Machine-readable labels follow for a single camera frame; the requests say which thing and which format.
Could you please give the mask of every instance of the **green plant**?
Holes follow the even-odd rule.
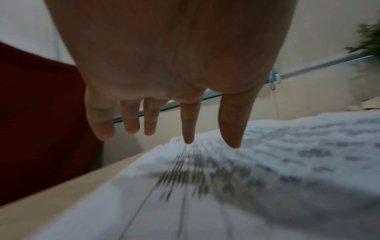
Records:
[[[380,59],[380,19],[376,24],[360,24],[357,31],[361,41],[357,47],[346,47],[348,53],[364,50],[365,55],[374,55]]]

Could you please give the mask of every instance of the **wooden table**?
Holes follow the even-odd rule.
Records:
[[[0,239],[26,239],[103,186],[143,153],[0,208]]]

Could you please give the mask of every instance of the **human hand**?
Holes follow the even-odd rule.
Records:
[[[46,0],[86,85],[95,135],[114,135],[119,101],[125,129],[154,134],[160,109],[180,103],[184,141],[194,140],[207,88],[223,93],[218,122],[238,148],[255,98],[268,78],[296,0]]]

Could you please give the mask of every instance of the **red cloth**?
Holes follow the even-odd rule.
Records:
[[[84,91],[74,66],[0,43],[0,205],[90,170]]]

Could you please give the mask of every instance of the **paper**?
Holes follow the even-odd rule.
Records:
[[[380,236],[380,113],[250,121],[158,146],[32,239],[371,240]]]

